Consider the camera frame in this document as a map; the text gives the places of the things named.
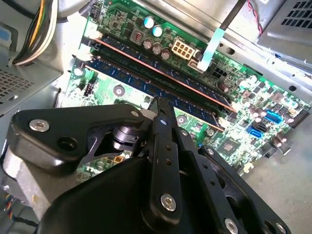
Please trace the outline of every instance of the ram module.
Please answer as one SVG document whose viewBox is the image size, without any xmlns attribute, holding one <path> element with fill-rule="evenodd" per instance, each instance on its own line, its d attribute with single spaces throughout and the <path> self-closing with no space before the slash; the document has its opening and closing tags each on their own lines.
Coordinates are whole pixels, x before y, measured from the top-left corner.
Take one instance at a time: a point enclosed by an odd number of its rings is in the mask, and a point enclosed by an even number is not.
<svg viewBox="0 0 312 234">
<path fill-rule="evenodd" d="M 177 97 L 172 92 L 165 90 L 164 88 L 160 88 L 159 86 L 151 83 L 145 78 L 131 74 L 121 67 L 117 67 L 111 62 L 104 61 L 99 57 L 95 57 L 92 61 L 86 64 L 86 68 L 98 73 L 108 75 L 153 97 L 166 98 L 171 101 L 171 103 L 176 108 L 203 120 L 217 130 L 220 130 L 222 132 L 224 131 L 224 128 L 219 125 L 214 112 L 201 109 L 196 105 L 191 104 L 189 101 Z"/>
<path fill-rule="evenodd" d="M 140 63 L 141 65 L 148 67 L 149 69 L 158 72 L 159 74 L 169 78 L 170 80 L 182 85 L 193 92 L 207 98 L 208 100 L 217 103 L 233 112 L 236 112 L 230 105 L 225 95 L 217 92 L 215 89 L 202 84 L 193 78 L 179 72 L 178 70 L 171 68 L 163 62 L 159 62 L 154 57 L 144 54 L 133 47 L 126 45 L 124 42 L 118 41 L 112 36 L 105 35 L 101 40 L 95 39 L 96 42 L 101 45 L 107 46 L 118 53 Z"/>
</svg>

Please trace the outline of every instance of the motherboard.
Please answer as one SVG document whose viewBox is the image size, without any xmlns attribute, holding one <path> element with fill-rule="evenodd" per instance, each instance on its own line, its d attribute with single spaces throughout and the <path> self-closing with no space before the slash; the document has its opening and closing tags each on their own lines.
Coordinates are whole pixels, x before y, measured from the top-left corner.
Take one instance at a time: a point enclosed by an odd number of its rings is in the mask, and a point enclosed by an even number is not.
<svg viewBox="0 0 312 234">
<path fill-rule="evenodd" d="M 218 51 L 201 71 L 207 43 L 135 2 L 99 0 L 62 106 L 127 103 L 140 110 L 164 97 L 194 144 L 216 149 L 240 175 L 263 156 L 287 154 L 285 134 L 309 115 L 310 105 Z M 95 160 L 77 178 L 85 181 L 130 156 Z"/>
</svg>

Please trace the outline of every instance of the blue sata port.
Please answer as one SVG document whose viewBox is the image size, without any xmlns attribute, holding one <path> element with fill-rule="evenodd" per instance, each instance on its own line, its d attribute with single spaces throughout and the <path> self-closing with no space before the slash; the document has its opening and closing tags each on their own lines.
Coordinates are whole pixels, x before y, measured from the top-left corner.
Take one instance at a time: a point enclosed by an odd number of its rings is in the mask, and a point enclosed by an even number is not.
<svg viewBox="0 0 312 234">
<path fill-rule="evenodd" d="M 279 114 L 270 110 L 267 110 L 267 115 L 264 118 L 276 124 L 280 124 L 283 121 L 283 118 Z"/>
<path fill-rule="evenodd" d="M 253 135 L 256 138 L 262 138 L 263 133 L 258 131 L 257 129 L 254 129 L 252 126 L 249 126 L 246 129 L 246 132 L 249 133 L 250 135 Z"/>
</svg>

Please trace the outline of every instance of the green circuit board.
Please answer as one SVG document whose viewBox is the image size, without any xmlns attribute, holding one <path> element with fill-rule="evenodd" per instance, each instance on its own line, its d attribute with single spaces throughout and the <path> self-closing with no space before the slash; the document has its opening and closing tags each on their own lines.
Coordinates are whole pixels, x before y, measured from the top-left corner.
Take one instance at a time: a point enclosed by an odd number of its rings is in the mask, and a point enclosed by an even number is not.
<svg viewBox="0 0 312 234">
<path fill-rule="evenodd" d="M 152 52 L 144 50 L 142 45 L 132 43 L 129 41 L 129 33 L 125 34 L 125 31 L 129 30 L 129 23 L 133 25 L 132 30 L 134 28 L 141 30 L 145 33 L 146 38 L 149 37 L 153 42 L 160 43 L 162 48 L 170 48 L 176 38 L 198 50 L 206 47 L 206 43 L 131 1 L 99 0 L 96 10 L 91 16 L 92 18 L 89 18 L 88 23 L 94 24 L 96 22 L 99 31 L 114 35 L 121 41 L 126 41 L 146 53 Z M 142 20 L 147 16 L 152 16 L 157 24 L 162 27 L 163 34 L 161 37 L 153 37 L 150 30 L 144 29 Z M 214 54 L 211 66 L 204 73 L 194 70 L 188 66 L 188 61 L 173 54 L 163 62 L 215 89 L 218 89 L 217 84 L 220 81 L 228 87 L 226 95 L 231 99 L 232 107 L 237 113 L 227 110 L 216 112 L 219 124 L 225 129 L 224 132 L 217 131 L 203 120 L 178 108 L 175 108 L 175 115 L 179 126 L 190 133 L 198 148 L 202 145 L 210 145 L 230 165 L 236 168 L 250 165 L 250 163 L 261 158 L 263 156 L 261 147 L 266 142 L 270 142 L 277 133 L 286 133 L 290 129 L 288 123 L 282 118 L 278 124 L 263 118 L 261 123 L 267 130 L 259 138 L 251 135 L 247 131 L 254 122 L 250 107 L 269 110 L 279 116 L 287 113 L 292 118 L 295 118 L 301 111 L 308 111 L 311 108 L 309 104 L 298 99 L 293 93 L 282 90 L 266 80 L 261 74 L 235 62 L 218 51 Z M 146 109 L 153 100 L 153 96 L 133 88 L 129 84 L 120 82 L 101 72 L 78 66 L 80 65 L 76 63 L 73 67 L 66 99 L 62 103 L 63 107 L 128 103 L 140 110 Z M 77 69 L 80 70 L 81 74 L 75 72 Z M 86 95 L 87 84 L 90 83 L 92 90 Z M 84 88 L 77 89 L 81 84 L 85 84 Z M 100 159 L 99 161 L 100 164 L 104 162 L 103 170 L 118 163 L 109 159 Z M 103 171 L 102 169 L 97 170 L 99 161 L 79 168 L 79 179 L 83 181 Z"/>
</svg>

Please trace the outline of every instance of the silver screw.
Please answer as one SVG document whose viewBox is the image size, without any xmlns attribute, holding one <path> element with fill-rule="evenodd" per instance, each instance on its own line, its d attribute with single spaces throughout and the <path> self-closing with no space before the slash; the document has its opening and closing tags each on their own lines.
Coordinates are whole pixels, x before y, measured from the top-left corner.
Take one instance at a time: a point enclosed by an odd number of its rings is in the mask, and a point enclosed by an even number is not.
<svg viewBox="0 0 312 234">
<path fill-rule="evenodd" d="M 238 228 L 233 220 L 231 220 L 230 218 L 226 218 L 224 220 L 224 224 L 231 234 L 238 234 Z"/>
<path fill-rule="evenodd" d="M 160 122 L 162 123 L 162 124 L 164 124 L 164 125 L 167 125 L 167 122 L 166 121 L 164 121 L 164 120 L 160 120 Z"/>
<path fill-rule="evenodd" d="M 209 153 L 210 155 L 214 155 L 214 152 L 213 152 L 212 149 L 208 149 L 207 151 L 208 151 L 208 153 Z"/>
<path fill-rule="evenodd" d="M 42 132 L 42 133 L 50 129 L 49 123 L 42 119 L 34 119 L 30 121 L 29 127 L 36 132 Z"/>
<path fill-rule="evenodd" d="M 275 224 L 277 225 L 278 229 L 279 229 L 283 234 L 286 234 L 285 228 L 284 228 L 279 222 L 276 222 Z"/>
<path fill-rule="evenodd" d="M 163 194 L 160 197 L 161 205 L 168 211 L 173 212 L 176 210 L 176 201 L 170 194 Z"/>
<path fill-rule="evenodd" d="M 135 112 L 135 111 L 132 111 L 131 114 L 132 114 L 133 116 L 135 116 L 135 117 L 138 117 L 138 113 Z"/>
<path fill-rule="evenodd" d="M 186 132 L 184 129 L 181 130 L 181 133 L 182 133 L 183 135 L 185 135 L 185 136 L 188 135 L 187 132 Z"/>
</svg>

